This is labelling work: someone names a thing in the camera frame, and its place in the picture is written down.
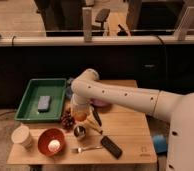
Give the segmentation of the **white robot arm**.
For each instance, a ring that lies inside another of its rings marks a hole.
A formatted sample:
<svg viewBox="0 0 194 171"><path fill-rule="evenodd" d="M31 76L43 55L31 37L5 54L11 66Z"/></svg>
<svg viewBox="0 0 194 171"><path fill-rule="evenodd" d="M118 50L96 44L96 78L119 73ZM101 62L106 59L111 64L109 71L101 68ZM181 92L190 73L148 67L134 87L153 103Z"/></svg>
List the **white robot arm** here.
<svg viewBox="0 0 194 171"><path fill-rule="evenodd" d="M73 108L85 109L91 99L97 99L169 122L166 171L194 171L194 93L103 84L94 69L83 71L71 89Z"/></svg>

